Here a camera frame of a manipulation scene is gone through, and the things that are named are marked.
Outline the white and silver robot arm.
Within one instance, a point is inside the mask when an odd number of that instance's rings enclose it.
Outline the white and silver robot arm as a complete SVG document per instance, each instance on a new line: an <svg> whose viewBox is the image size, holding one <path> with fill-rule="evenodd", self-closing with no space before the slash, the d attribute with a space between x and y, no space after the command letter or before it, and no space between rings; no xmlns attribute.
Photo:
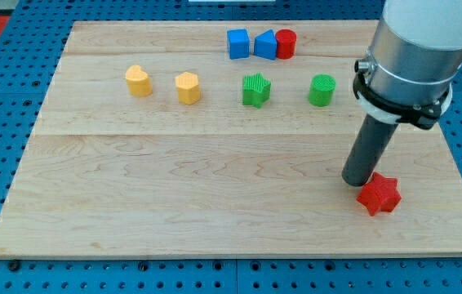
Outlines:
<svg viewBox="0 0 462 294"><path fill-rule="evenodd" d="M367 115L431 128L462 65L462 0L387 0L353 92Z"/></svg>

